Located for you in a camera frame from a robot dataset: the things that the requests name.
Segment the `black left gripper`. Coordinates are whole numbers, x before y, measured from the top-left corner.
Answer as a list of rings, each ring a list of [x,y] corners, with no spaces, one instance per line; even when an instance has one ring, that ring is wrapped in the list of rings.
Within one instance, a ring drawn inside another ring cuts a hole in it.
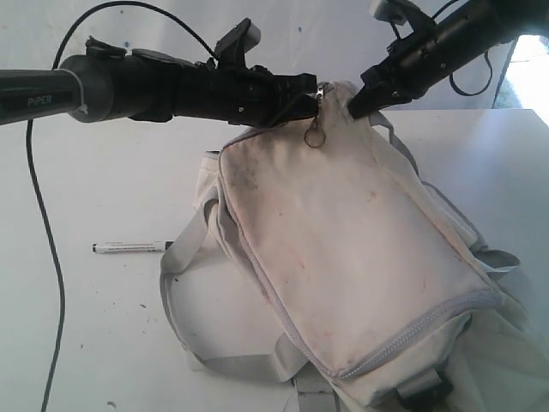
[[[311,74],[274,75],[267,69],[215,68],[194,64],[181,69],[172,98],[177,117],[206,118],[251,127],[274,127],[314,118],[319,102]]]

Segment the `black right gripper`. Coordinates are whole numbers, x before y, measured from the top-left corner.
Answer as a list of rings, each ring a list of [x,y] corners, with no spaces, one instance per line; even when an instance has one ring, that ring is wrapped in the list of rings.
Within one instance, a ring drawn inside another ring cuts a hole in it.
[[[397,42],[389,55],[363,73],[364,86],[347,110],[360,119],[388,106],[406,104],[459,68],[459,28],[439,25],[432,33],[414,33]]]

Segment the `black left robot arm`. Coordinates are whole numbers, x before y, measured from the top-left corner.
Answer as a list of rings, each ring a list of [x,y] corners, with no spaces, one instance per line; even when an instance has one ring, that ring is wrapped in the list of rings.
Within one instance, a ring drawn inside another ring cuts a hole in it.
[[[313,118],[314,75],[277,76],[263,67],[191,63],[91,38],[83,55],[55,70],[2,70],[1,122],[68,113],[82,123],[118,118],[165,123],[205,118],[268,128]]]

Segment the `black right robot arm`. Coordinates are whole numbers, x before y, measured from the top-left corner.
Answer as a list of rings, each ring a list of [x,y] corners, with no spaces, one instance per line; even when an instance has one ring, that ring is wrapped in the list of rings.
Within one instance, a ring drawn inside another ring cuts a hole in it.
[[[388,56],[361,74],[364,86],[348,102],[355,118],[407,104],[487,52],[524,34],[548,35],[547,1],[467,1],[440,22],[410,1],[390,1],[412,27]]]

